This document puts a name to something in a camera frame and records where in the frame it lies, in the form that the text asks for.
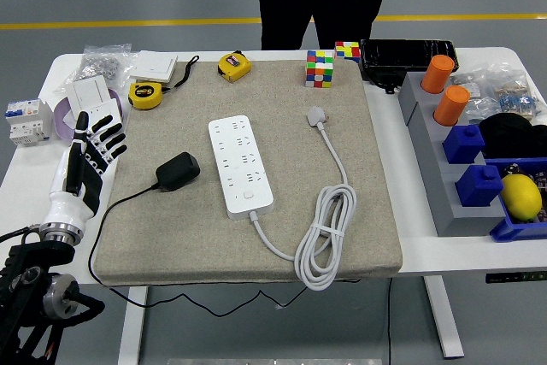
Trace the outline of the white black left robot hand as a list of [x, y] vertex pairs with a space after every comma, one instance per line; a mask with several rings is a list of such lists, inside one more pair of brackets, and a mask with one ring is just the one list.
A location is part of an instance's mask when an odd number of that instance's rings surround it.
[[50, 211], [40, 229], [82, 232], [100, 206], [103, 175], [126, 150], [122, 124], [106, 115], [91, 124], [79, 113], [71, 144], [62, 155], [50, 189]]

